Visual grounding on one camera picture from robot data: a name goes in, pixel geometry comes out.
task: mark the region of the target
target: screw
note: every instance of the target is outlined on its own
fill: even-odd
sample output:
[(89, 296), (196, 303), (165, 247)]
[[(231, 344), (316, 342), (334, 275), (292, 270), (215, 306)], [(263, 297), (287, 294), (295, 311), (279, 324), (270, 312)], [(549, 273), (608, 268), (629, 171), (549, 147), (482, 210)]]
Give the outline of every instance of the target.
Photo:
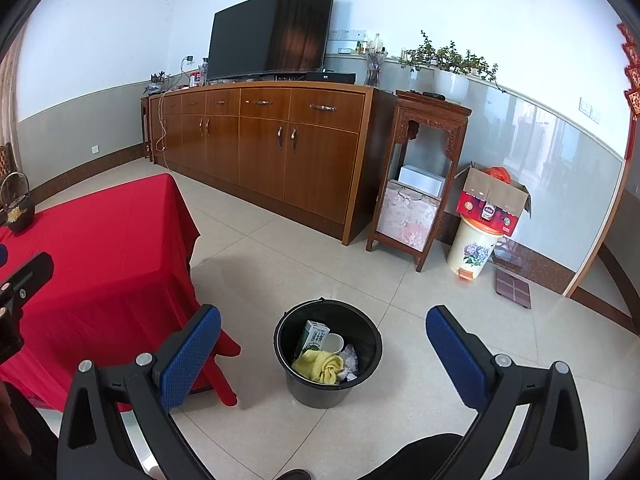
[(498, 354), (495, 357), (495, 363), (502, 368), (508, 368), (511, 366), (511, 363), (513, 361), (511, 361), (511, 358), (508, 355), (505, 354)]
[(561, 374), (567, 374), (569, 373), (569, 365), (565, 362), (558, 361), (556, 363), (556, 370), (558, 370), (558, 372), (560, 372)]
[(89, 370), (91, 370), (91, 367), (93, 365), (94, 364), (91, 361), (89, 361), (89, 359), (85, 359), (78, 365), (78, 370), (80, 370), (82, 373), (88, 372)]
[(153, 356), (149, 352), (143, 352), (138, 357), (136, 357), (136, 364), (138, 366), (148, 365), (153, 359)]

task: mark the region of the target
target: table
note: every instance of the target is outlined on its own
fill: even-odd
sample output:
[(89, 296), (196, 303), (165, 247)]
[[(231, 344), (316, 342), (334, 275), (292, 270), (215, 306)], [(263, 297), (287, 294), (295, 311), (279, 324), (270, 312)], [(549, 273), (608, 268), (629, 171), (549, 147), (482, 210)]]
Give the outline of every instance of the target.
[[(0, 366), (0, 379), (62, 411), (83, 359), (105, 367), (155, 351), (200, 306), (187, 268), (199, 235), (168, 174), (41, 211), (18, 235), (1, 228), (9, 257), (0, 283), (40, 251), (52, 256), (54, 272), (25, 304), (25, 345)], [(239, 352), (221, 332), (194, 387), (208, 381), (225, 404), (235, 404), (213, 356)]]
[[(408, 142), (409, 140), (417, 138), (421, 124), (439, 128), (447, 134), (444, 154), (450, 161), (449, 171), (447, 171), (442, 195), (437, 199), (440, 204), (422, 250), (405, 245), (378, 231), (378, 221), (380, 220), (380, 213), (382, 212), (387, 184), (387, 180), (384, 178), (380, 182), (380, 188), (378, 189), (378, 200), (373, 213), (369, 238), (367, 239), (365, 248), (367, 251), (371, 251), (374, 241), (395, 247), (417, 258), (418, 264), (415, 270), (416, 272), (421, 272), (427, 260), (429, 249), (431, 249), (431, 244), (433, 244), (433, 239), (438, 232), (438, 226), (444, 214), (449, 191), (456, 171), (458, 170), (458, 161), (460, 160), (460, 153), (462, 152), (462, 144), (465, 141), (466, 126), (468, 117), (471, 115), (471, 110), (455, 103), (440, 101), (418, 93), (396, 90), (396, 95), (398, 96), (398, 100), (396, 101), (396, 107), (394, 109), (393, 126), (391, 136), (389, 137), (389, 144), (386, 149), (385, 165), (381, 174), (387, 176), (393, 174), (393, 178), (398, 178), (400, 168), (404, 164)], [(394, 153), (396, 152), (397, 144), (400, 145), (400, 149), (398, 159), (395, 159)]]

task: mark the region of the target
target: pink box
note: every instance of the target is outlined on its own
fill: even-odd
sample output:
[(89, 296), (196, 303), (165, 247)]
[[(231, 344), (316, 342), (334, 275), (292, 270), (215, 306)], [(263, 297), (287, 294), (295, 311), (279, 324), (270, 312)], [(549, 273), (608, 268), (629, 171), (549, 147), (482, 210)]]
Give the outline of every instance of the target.
[(439, 206), (436, 198), (390, 180), (386, 183), (377, 231), (421, 251)]

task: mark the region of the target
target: person's hand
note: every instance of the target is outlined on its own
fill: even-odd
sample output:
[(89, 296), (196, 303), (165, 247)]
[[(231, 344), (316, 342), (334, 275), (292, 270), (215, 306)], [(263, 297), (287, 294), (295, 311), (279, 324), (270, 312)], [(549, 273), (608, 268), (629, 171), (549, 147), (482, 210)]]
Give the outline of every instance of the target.
[(4, 420), (7, 428), (11, 434), (15, 437), (15, 441), (27, 456), (31, 455), (31, 444), (20, 429), (18, 424), (18, 418), (15, 416), (14, 409), (11, 407), (11, 398), (9, 392), (6, 390), (4, 383), (0, 381), (0, 418)]

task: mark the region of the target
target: trash can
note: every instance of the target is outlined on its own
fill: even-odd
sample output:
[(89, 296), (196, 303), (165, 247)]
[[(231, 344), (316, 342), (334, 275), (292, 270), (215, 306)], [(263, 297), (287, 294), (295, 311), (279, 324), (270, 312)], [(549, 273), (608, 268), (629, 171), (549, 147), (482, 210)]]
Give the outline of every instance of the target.
[(462, 278), (474, 280), (501, 237), (501, 232), (463, 216), (447, 257), (449, 269)]
[[(296, 345), (307, 320), (319, 321), (340, 334), (344, 345), (352, 344), (358, 355), (358, 377), (339, 384), (321, 384), (297, 373), (291, 364)], [(307, 301), (282, 316), (273, 334), (273, 347), (287, 377), (287, 390), (311, 408), (331, 408), (341, 402), (354, 386), (366, 381), (382, 357), (382, 338), (372, 320), (363, 312), (337, 300)]]

